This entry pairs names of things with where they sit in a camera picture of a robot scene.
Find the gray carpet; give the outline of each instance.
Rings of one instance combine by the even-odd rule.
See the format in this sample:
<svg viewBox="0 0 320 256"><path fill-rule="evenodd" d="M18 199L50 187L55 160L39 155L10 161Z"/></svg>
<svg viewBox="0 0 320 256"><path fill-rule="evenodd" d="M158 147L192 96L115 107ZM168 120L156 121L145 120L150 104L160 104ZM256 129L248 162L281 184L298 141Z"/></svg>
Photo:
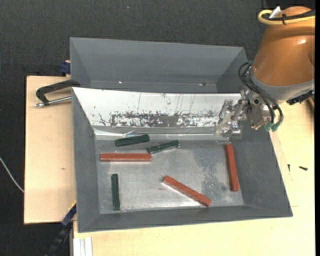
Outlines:
<svg viewBox="0 0 320 256"><path fill-rule="evenodd" d="M62 76L69 37L238 46L252 60L266 29L260 10L260 0L1 0L0 156L23 186L24 76ZM1 256L43 255L59 232L23 225L23 197L0 166Z"/></svg>

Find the cable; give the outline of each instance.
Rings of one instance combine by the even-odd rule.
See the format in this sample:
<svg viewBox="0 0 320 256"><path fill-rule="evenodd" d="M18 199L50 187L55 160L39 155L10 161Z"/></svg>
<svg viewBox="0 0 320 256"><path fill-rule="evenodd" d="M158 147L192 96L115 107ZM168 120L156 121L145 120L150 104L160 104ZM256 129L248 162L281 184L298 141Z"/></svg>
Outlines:
<svg viewBox="0 0 320 256"><path fill-rule="evenodd" d="M23 193L25 192L23 190L23 188L18 184L18 182L15 180L15 178L12 176L11 172L9 171L8 167L6 166L6 163L3 161L3 159L0 157L0 162L2 163L2 165L4 166L4 169L7 171L7 173L9 174L11 180L14 182L14 184L18 187L18 189L20 189Z"/></svg>
<svg viewBox="0 0 320 256"><path fill-rule="evenodd" d="M258 14L258 20L267 25L287 25L293 24L298 22L304 22L307 20L315 19L316 18L316 10L307 11L298 15L292 16L282 16L282 17L274 17L274 18L265 18L263 15L270 15L273 11L272 10L262 10Z"/></svg>
<svg viewBox="0 0 320 256"><path fill-rule="evenodd" d="M245 69L244 73L241 74L241 69L242 69L245 65L248 65L248 67ZM266 104L266 106L268 107L269 112L270 112L270 114L271 114L271 123L274 123L275 113L274 113L274 111L272 110L272 108L271 108L271 106L270 106L270 104L269 104L269 101L274 105L275 109L278 110L279 115L280 115L280 116L279 116L279 121L277 122L277 125L278 125L278 126L281 125L281 123L282 123L283 120L284 120L284 114L283 114L281 108L279 107L278 103L277 103L272 97L270 97L264 90L262 90L261 88L257 87L252 81L249 82L249 81L247 81L247 80L244 78L245 73L249 70L250 67L251 67L251 66L249 65L249 63L246 62L246 63L242 64L242 65L240 66L240 68L238 69L238 75L239 75L241 81L242 81L250 90L252 90L253 92L259 94L259 95L262 97L263 101L265 102L265 104Z"/></svg>
<svg viewBox="0 0 320 256"><path fill-rule="evenodd" d="M245 65L248 65L248 67L245 69L245 71L241 74L241 69L245 66ZM242 64L240 66L240 68L238 69L238 75L239 75L239 78L241 79L241 81L253 92L255 92L256 94L260 95L262 100L264 101L265 105L267 106L267 108L269 109L269 112L270 112L270 115L271 115L271 123L274 122L274 119L275 119L275 113L274 111L272 110L268 100L266 99L266 97L264 95L261 95L260 91L258 89L256 89L255 87L253 87L245 78L244 78L244 75L245 73L249 70L250 68L250 65L248 62Z"/></svg>

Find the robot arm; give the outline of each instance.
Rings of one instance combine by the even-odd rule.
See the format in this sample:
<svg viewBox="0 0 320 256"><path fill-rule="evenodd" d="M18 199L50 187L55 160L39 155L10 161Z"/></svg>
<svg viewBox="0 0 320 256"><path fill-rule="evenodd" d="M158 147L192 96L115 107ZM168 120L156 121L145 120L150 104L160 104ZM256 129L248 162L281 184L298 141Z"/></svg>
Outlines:
<svg viewBox="0 0 320 256"><path fill-rule="evenodd" d="M276 131L284 119L279 104L292 105L306 100L315 92L315 16L316 11L294 6L280 11L264 10L258 19L268 24L253 63L243 64L238 71L242 81L241 102L222 108L233 118L220 117L227 124L222 135L237 134L233 112L246 113L253 129L261 126Z"/></svg>

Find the dark green bar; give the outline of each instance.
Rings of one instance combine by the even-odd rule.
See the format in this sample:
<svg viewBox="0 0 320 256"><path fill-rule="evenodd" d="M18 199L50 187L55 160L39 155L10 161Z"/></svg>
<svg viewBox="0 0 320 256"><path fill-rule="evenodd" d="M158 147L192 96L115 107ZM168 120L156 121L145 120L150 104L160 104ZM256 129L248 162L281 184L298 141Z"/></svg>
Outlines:
<svg viewBox="0 0 320 256"><path fill-rule="evenodd" d="M166 143L148 147L147 150L150 154L153 154L153 153L170 150L178 147L180 147L180 142L178 140L172 140Z"/></svg>
<svg viewBox="0 0 320 256"><path fill-rule="evenodd" d="M149 140L150 140L150 138L149 138L148 134L138 135L138 136L130 136L127 138L116 139L115 145L117 147L123 147L123 146L148 142Z"/></svg>
<svg viewBox="0 0 320 256"><path fill-rule="evenodd" d="M119 196L119 182L118 182L118 174L111 175L111 188L112 188L112 203L113 210L120 210L120 196Z"/></svg>

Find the red stick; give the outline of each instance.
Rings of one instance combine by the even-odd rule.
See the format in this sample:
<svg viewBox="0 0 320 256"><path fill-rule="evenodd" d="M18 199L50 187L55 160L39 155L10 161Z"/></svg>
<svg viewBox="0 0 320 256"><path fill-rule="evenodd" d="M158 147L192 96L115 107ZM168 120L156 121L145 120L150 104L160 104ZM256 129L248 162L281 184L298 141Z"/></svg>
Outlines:
<svg viewBox="0 0 320 256"><path fill-rule="evenodd" d="M211 199L198 193L197 191L187 187L186 185L180 183L179 181L171 178L170 176L165 176L163 182L170 186L171 188L181 192L182 194L192 198L193 200L203 204L204 206L209 206L211 204Z"/></svg>
<svg viewBox="0 0 320 256"><path fill-rule="evenodd" d="M101 162L150 162L148 153L101 153Z"/></svg>
<svg viewBox="0 0 320 256"><path fill-rule="evenodd" d="M224 150L226 156L226 164L229 173L230 189L231 191L239 191L239 180L237 174L234 148L231 144L227 144L224 146Z"/></svg>

